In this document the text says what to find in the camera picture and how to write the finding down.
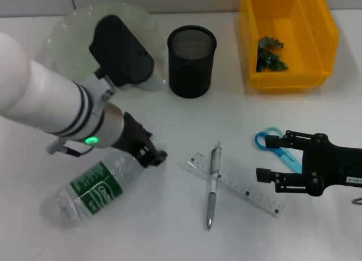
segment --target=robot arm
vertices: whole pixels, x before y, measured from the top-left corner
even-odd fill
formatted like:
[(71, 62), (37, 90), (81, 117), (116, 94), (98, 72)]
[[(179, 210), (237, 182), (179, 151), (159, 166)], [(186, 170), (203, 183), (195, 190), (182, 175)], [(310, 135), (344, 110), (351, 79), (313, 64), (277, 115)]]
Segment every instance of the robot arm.
[[(119, 18), (106, 17), (98, 25), (103, 27), (96, 29), (91, 53), (101, 60), (100, 64), (113, 60), (113, 66), (101, 65), (82, 85), (29, 59), (19, 43), (0, 33), (0, 115), (57, 136), (47, 149), (50, 154), (80, 156), (65, 146), (73, 140), (95, 148), (121, 149), (132, 154), (143, 167), (159, 165), (167, 154), (156, 150), (149, 139), (151, 133), (109, 102), (114, 94), (112, 83), (121, 86), (157, 77), (154, 61)], [(113, 52), (113, 58), (112, 54), (107, 56), (107, 52), (97, 50), (105, 41), (110, 43), (104, 38), (109, 31), (105, 26), (118, 30), (114, 51), (122, 54)], [(129, 62), (139, 69), (128, 67)]]
[(275, 183), (276, 192), (307, 193), (321, 196), (332, 185), (362, 187), (362, 149), (335, 146), (325, 134), (287, 131), (283, 138), (269, 135), (268, 148), (293, 148), (304, 151), (302, 174), (256, 169), (257, 180)]

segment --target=black mesh pen holder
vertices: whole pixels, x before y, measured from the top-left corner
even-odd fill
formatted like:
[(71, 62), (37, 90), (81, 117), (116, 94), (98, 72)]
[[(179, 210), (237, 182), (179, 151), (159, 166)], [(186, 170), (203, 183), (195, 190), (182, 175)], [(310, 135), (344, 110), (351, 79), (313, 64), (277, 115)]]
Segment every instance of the black mesh pen holder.
[(215, 36), (203, 27), (188, 25), (174, 30), (167, 45), (171, 90), (187, 99), (205, 94), (211, 84)]

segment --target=scissors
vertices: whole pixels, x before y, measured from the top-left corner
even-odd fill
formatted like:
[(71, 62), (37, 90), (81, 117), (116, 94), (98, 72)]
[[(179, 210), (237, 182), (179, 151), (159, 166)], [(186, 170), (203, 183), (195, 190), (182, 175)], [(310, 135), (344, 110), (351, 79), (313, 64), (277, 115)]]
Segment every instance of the scissors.
[(264, 145), (260, 144), (258, 141), (259, 136), (266, 138), (267, 135), (270, 135), (270, 132), (277, 132), (280, 137), (283, 137), (283, 132), (276, 127), (268, 127), (263, 132), (258, 133), (255, 136), (255, 143), (256, 145), (264, 151), (271, 151), (275, 152), (281, 160), (294, 172), (294, 173), (301, 173), (301, 163), (291, 154), (291, 152), (287, 148), (277, 148), (271, 149), (266, 148)]

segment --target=green indicator light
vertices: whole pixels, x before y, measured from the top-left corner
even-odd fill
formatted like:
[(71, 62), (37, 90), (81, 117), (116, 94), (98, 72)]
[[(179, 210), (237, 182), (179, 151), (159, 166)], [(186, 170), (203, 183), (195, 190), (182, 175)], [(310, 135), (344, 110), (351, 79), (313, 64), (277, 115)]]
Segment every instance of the green indicator light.
[(96, 137), (91, 137), (91, 138), (87, 138), (86, 140), (85, 140), (85, 142), (87, 143), (87, 144), (95, 144), (95, 143), (97, 143), (98, 141), (100, 141), (98, 138), (96, 138)]

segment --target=green bottle label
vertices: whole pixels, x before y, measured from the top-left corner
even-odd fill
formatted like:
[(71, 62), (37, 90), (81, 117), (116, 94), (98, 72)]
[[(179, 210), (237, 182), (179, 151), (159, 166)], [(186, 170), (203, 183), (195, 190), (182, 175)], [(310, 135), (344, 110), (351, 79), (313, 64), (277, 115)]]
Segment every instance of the green bottle label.
[(102, 162), (74, 179), (70, 185), (93, 215), (123, 192)]

